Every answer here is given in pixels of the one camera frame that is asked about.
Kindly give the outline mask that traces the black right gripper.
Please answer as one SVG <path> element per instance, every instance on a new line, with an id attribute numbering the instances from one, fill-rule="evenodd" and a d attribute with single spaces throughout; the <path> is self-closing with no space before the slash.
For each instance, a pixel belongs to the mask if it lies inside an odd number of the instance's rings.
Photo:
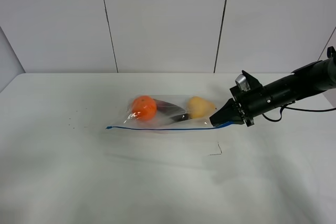
<path id="1" fill-rule="evenodd" d="M 228 99 L 224 106 L 209 118 L 212 126 L 240 124 L 240 118 L 247 127 L 254 125 L 254 118 L 250 115 L 248 108 L 250 90 L 244 91 L 234 86 L 230 88 L 230 92 L 233 98 Z"/>

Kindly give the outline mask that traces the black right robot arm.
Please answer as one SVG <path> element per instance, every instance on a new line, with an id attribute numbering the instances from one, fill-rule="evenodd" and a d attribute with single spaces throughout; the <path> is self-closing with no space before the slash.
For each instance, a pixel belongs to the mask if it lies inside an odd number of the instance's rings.
<path id="1" fill-rule="evenodd" d="M 268 85 L 242 71 L 230 89 L 232 98 L 210 118 L 213 127 L 231 124 L 252 126 L 254 118 L 279 108 L 289 109 L 296 101 L 335 88 L 335 48 L 327 48 L 327 59 L 310 63 Z"/>

